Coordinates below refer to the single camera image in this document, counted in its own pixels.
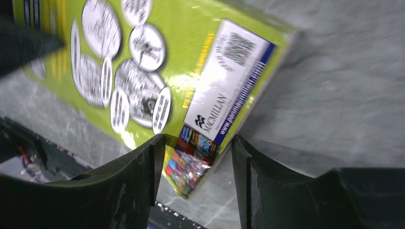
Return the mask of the lime green comic book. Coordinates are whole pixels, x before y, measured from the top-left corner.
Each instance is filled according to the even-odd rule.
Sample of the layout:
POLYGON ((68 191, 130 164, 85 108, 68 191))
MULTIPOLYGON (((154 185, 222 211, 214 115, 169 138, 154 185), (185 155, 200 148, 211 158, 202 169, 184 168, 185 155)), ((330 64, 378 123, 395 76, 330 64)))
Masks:
POLYGON ((15 0, 13 14, 64 43, 26 65, 28 76, 131 149, 172 136, 162 173, 183 198, 298 34, 235 0, 15 0))

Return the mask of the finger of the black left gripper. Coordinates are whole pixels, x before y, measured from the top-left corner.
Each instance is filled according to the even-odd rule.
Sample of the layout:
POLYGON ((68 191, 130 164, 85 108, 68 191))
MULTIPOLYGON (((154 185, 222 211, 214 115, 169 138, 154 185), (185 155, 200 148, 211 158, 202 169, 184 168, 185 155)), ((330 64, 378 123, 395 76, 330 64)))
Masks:
POLYGON ((11 17, 0 15, 0 77, 40 57, 56 52, 64 43, 54 35, 19 26, 11 17))

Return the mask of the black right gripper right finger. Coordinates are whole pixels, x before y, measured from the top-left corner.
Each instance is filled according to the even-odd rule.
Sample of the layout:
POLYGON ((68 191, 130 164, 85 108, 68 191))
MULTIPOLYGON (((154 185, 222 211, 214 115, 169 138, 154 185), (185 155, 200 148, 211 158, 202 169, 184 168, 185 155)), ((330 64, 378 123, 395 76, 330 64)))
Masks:
POLYGON ((402 229, 403 168, 341 167, 312 178, 231 141, 240 225, 244 229, 402 229))

